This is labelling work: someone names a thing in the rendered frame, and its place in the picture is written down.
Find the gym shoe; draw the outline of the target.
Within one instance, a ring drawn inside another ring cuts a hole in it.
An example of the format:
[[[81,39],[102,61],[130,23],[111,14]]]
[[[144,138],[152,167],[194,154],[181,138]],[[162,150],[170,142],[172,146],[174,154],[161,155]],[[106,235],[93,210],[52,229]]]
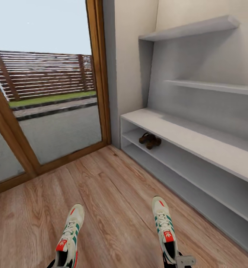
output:
[[[160,196],[153,197],[152,211],[156,220],[161,250],[171,264],[177,264],[175,261],[175,256],[178,256],[177,240],[171,214],[163,198]]]
[[[78,258],[77,237],[84,222],[84,209],[81,204],[76,204],[70,210],[66,220],[65,229],[59,240],[54,267],[67,267],[71,260],[71,268],[75,268]]]

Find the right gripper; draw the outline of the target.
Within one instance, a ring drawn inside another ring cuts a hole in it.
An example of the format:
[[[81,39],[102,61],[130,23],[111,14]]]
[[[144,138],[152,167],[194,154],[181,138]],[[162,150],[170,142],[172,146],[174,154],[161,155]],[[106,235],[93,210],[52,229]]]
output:
[[[182,255],[179,253],[179,255]],[[176,264],[168,264],[165,255],[163,254],[164,268],[176,268]],[[185,266],[185,268],[191,268],[191,266]]]

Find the sandal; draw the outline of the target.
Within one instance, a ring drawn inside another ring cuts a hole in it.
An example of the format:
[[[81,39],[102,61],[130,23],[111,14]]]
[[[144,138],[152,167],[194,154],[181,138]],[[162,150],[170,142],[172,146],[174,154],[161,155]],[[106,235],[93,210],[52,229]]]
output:
[[[159,138],[153,138],[149,143],[147,143],[146,148],[151,150],[154,146],[159,146],[162,140]]]
[[[143,144],[143,143],[145,143],[146,141],[151,141],[153,138],[156,138],[156,136],[155,135],[152,135],[152,134],[150,134],[150,133],[145,133],[144,135],[143,135],[143,137],[140,137],[139,138],[139,142],[141,143],[141,144]]]

